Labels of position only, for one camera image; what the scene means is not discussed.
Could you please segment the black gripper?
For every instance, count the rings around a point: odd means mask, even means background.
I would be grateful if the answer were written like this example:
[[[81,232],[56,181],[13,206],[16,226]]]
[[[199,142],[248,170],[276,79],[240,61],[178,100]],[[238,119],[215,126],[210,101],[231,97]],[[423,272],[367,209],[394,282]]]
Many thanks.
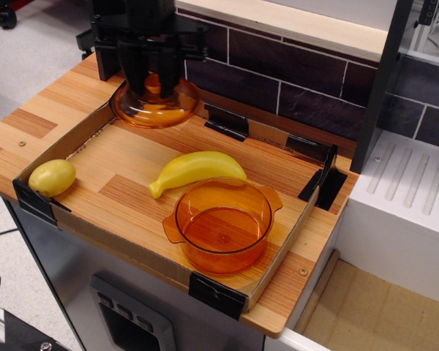
[[[90,1],[89,16],[98,53],[119,56],[126,81],[144,94],[149,75],[148,51],[159,51],[157,73],[163,99],[179,84],[183,59],[207,57],[207,28],[176,14],[173,1]]]

